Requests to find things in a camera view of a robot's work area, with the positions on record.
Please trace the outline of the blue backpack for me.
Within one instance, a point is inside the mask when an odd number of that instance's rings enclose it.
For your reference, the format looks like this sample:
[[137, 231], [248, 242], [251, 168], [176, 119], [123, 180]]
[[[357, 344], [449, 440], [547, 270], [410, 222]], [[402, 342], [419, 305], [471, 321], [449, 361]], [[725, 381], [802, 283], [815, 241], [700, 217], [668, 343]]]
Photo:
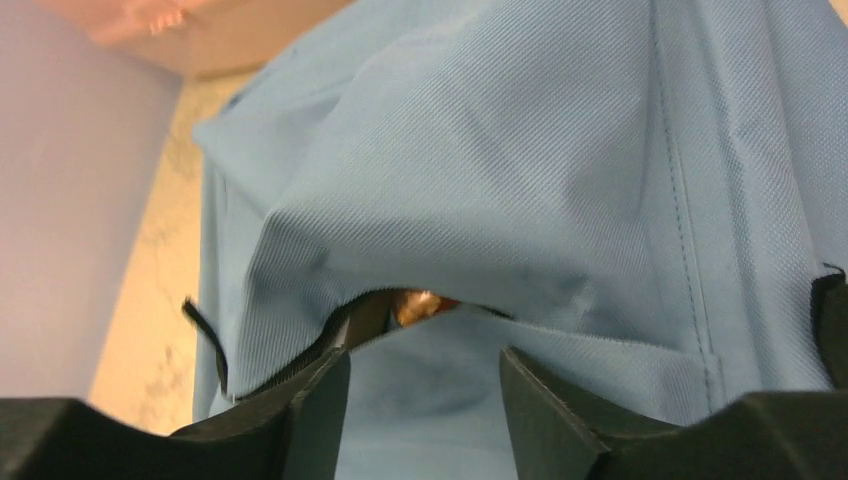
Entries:
[[358, 1], [194, 131], [196, 419], [340, 307], [459, 307], [351, 357], [340, 479], [511, 479], [514, 345], [688, 424], [825, 390], [812, 283], [847, 264], [847, 29], [826, 1]]

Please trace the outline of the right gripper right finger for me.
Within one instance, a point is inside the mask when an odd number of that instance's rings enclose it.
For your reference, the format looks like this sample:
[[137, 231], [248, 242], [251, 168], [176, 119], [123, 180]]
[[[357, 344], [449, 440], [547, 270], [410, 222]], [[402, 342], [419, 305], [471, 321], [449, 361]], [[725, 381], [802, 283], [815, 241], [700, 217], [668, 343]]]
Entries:
[[743, 396], [690, 426], [623, 408], [516, 348], [500, 382], [521, 479], [844, 479], [847, 393]]

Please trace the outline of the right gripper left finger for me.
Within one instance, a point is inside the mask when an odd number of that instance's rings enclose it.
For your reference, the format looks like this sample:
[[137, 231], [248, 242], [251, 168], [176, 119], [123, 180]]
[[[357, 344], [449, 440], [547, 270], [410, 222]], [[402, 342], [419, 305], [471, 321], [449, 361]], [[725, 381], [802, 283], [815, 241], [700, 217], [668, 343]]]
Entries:
[[350, 376], [334, 349], [292, 379], [169, 436], [73, 398], [1, 402], [4, 479], [331, 479]]

